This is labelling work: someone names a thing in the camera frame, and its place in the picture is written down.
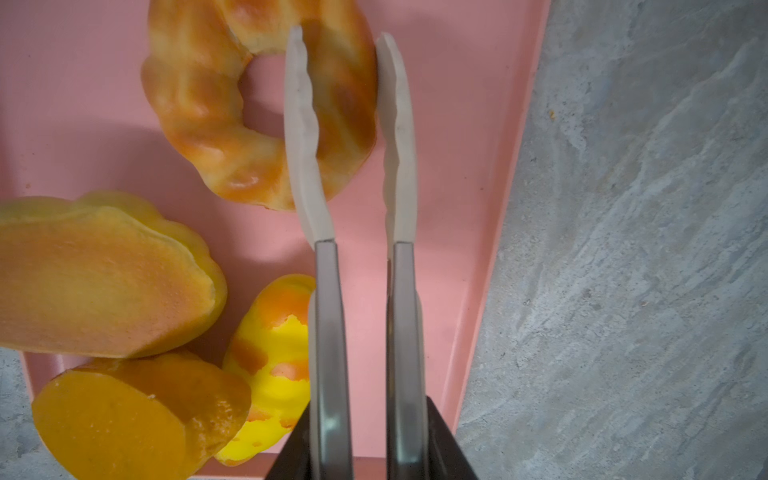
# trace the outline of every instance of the bread ring hole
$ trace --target bread ring hole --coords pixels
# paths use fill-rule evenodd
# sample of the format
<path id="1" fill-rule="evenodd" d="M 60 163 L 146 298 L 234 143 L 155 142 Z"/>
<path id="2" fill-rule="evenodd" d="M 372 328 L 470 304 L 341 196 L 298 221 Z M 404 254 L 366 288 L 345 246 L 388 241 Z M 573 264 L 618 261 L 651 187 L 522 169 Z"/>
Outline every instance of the bread ring hole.
<path id="1" fill-rule="evenodd" d="M 246 127 L 283 138 L 285 70 L 285 55 L 257 55 L 250 61 L 238 84 Z"/>

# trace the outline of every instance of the golden brown bread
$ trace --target golden brown bread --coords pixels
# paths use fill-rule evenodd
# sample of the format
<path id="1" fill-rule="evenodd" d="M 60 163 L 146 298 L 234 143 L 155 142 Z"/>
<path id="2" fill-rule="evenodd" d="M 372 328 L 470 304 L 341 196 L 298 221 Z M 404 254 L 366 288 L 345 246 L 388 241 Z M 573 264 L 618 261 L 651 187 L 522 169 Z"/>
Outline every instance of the golden brown bread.
<path id="1" fill-rule="evenodd" d="M 285 142 L 243 125 L 237 82 L 253 55 L 285 50 L 301 25 L 326 197 L 376 142 L 376 53 L 354 0 L 151 0 L 144 93 L 173 146 L 217 195 L 293 210 Z"/>

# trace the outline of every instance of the yellow and orange bread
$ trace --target yellow and orange bread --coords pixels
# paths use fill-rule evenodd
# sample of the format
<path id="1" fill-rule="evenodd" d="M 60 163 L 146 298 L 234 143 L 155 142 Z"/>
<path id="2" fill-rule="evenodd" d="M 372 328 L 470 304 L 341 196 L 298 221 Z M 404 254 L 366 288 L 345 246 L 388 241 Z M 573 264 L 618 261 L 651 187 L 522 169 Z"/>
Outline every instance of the yellow and orange bread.
<path id="1" fill-rule="evenodd" d="M 245 379 L 252 402 L 248 421 L 216 454 L 229 466 L 268 449 L 293 430 L 310 401 L 307 310 L 315 280 L 286 275 L 270 283 L 237 328 L 224 370 Z"/>
<path id="2" fill-rule="evenodd" d="M 376 142 L 376 52 L 354 0 L 151 0 L 144 93 L 171 144 L 217 195 L 293 210 L 285 142 L 243 125 L 237 82 L 254 55 L 285 51 L 301 25 L 326 196 Z"/>
<path id="3" fill-rule="evenodd" d="M 78 480 L 184 480 L 245 422 L 248 385 L 185 351 L 96 359 L 32 402 L 45 446 Z"/>
<path id="4" fill-rule="evenodd" d="M 0 346 L 154 355 L 208 329 L 226 296 L 205 242 L 139 197 L 0 204 Z"/>

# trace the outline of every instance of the pink surface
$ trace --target pink surface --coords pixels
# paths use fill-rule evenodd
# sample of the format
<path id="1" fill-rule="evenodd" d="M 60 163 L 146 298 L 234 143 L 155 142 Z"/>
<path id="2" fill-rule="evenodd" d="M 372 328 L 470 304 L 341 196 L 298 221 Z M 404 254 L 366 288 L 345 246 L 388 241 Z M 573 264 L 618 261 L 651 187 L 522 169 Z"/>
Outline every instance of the pink surface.
<path id="1" fill-rule="evenodd" d="M 455 428 L 519 149 L 548 0 L 362 0 L 374 37 L 393 34 L 408 68 L 419 151 L 416 274 L 428 394 Z M 220 321 L 192 348 L 219 362 L 262 287 L 312 273 L 293 214 L 227 203 L 166 142 L 141 90 L 146 2 L 0 4 L 0 200 L 126 190 L 199 232 L 230 287 Z M 241 82 L 246 122 L 282 131 L 282 60 Z M 346 308 L 356 468 L 385 452 L 386 236 L 379 145 L 330 203 Z M 22 355 L 31 394 L 82 359 Z M 201 476 L 261 476 L 273 455 Z"/>

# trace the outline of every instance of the pink tray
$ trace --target pink tray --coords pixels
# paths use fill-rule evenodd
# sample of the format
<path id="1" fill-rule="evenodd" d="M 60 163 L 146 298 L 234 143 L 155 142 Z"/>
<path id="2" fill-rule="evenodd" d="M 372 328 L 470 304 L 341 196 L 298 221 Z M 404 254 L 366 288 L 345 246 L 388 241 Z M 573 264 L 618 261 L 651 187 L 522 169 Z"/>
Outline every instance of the pink tray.
<path id="1" fill-rule="evenodd" d="M 427 391 L 455 428 L 480 327 L 548 0 L 362 0 L 374 37 L 392 33 L 408 68 L 419 149 L 416 269 L 424 306 Z M 0 200 L 73 198 L 114 188 L 151 200 L 209 243 L 230 286 L 221 320 L 192 348 L 219 362 L 262 287 L 312 273 L 293 214 L 230 204 L 166 142 L 138 72 L 147 2 L 0 2 Z M 279 58 L 257 59 L 241 89 L 246 118 L 282 130 Z M 346 307 L 357 474 L 385 453 L 386 239 L 382 143 L 331 204 Z M 83 359 L 24 353 L 33 396 Z M 202 477 L 263 475 L 274 455 Z"/>

